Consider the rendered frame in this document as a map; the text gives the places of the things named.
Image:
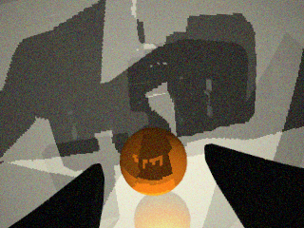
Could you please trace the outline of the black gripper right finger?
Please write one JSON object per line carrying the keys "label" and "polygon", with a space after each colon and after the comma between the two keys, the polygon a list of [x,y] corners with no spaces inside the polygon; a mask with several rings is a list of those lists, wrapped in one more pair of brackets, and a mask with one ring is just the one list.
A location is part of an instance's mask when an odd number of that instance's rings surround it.
{"label": "black gripper right finger", "polygon": [[244,228],[304,228],[304,168],[206,144],[214,180]]}

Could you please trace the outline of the see-through orange ball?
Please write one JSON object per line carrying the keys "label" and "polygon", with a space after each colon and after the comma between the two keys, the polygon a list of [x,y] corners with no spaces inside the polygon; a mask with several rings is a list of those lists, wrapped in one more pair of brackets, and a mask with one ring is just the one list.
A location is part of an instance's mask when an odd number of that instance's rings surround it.
{"label": "see-through orange ball", "polygon": [[134,213],[136,228],[190,228],[190,213],[179,194],[145,197],[138,201]]}

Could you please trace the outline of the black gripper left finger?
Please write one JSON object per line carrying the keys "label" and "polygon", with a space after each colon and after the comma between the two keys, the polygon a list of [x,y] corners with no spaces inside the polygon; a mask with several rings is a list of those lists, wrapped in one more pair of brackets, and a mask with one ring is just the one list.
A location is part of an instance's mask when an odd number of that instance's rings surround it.
{"label": "black gripper left finger", "polygon": [[100,228],[104,174],[99,163],[8,228]]}

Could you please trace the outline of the shiny orange ball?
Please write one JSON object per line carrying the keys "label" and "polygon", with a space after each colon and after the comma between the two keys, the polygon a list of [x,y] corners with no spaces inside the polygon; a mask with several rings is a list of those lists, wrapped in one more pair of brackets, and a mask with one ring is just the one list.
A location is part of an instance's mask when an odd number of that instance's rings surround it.
{"label": "shiny orange ball", "polygon": [[186,149],[170,130],[149,126],[125,141],[123,178],[137,193],[159,197],[179,185],[186,171]]}

